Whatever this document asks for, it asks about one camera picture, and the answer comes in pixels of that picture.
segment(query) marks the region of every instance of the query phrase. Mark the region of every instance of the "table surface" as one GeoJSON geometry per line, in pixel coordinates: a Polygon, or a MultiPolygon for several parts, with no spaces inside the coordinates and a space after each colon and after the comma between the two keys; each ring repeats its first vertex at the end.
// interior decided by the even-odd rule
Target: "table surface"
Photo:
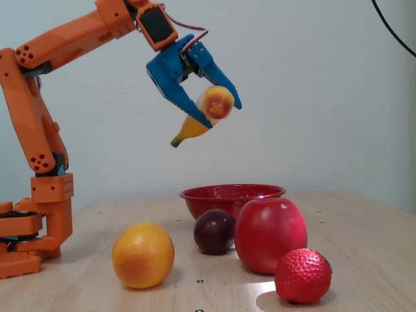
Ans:
{"type": "Polygon", "coordinates": [[[248,272],[235,250],[202,255],[194,220],[180,199],[96,203],[74,214],[62,257],[39,274],[0,281],[0,311],[416,311],[416,216],[352,192],[299,192],[309,248],[333,268],[330,290],[315,305],[290,305],[272,276],[248,272]],[[153,289],[120,284],[111,249],[134,222],[155,222],[175,245],[167,279],[153,289]]]}

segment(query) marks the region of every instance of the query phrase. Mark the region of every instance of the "apple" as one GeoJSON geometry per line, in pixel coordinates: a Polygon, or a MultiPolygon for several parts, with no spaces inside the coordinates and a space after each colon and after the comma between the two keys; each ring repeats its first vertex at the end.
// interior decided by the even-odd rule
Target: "apple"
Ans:
{"type": "Polygon", "coordinates": [[[305,220],[287,198],[258,198],[241,209],[235,224],[235,249],[246,268],[274,275],[287,252],[307,247],[305,220]]]}

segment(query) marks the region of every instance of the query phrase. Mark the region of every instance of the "banana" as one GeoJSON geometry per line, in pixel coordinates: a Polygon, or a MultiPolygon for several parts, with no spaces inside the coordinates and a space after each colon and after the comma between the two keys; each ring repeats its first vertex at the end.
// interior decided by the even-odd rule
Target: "banana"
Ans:
{"type": "MultiPolygon", "coordinates": [[[[209,86],[195,102],[198,109],[212,123],[213,127],[224,118],[227,118],[234,107],[234,97],[223,86],[209,86]]],[[[179,134],[170,143],[177,148],[182,141],[196,138],[208,132],[209,128],[187,116],[182,124],[179,134]]]]}

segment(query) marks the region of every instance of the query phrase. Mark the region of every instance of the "strawberry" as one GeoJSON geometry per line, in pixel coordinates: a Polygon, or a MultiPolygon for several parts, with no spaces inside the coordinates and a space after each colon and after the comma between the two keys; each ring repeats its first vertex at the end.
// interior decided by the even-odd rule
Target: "strawberry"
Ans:
{"type": "Polygon", "coordinates": [[[331,285],[332,269],[320,253],[296,249],[286,253],[276,267],[274,283],[280,297],[292,304],[314,304],[331,285]]]}

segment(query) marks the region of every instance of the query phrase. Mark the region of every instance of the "robotic arm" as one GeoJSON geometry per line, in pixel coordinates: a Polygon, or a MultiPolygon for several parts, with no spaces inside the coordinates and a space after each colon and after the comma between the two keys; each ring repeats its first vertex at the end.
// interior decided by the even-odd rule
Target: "robotic arm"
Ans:
{"type": "Polygon", "coordinates": [[[66,173],[68,154],[59,126],[40,95],[39,76],[139,28],[158,52],[147,64],[147,73],[168,101],[202,125],[212,127],[180,85],[195,73],[228,88],[235,107],[242,108],[234,85],[207,48],[193,35],[178,40],[161,4],[148,0],[97,0],[96,6],[95,11],[16,50],[0,50],[0,85],[27,162],[35,172],[31,198],[15,205],[0,203],[0,279],[39,272],[45,258],[60,256],[60,245],[72,234],[73,175],[66,173]],[[43,216],[47,234],[38,238],[43,216]]]}

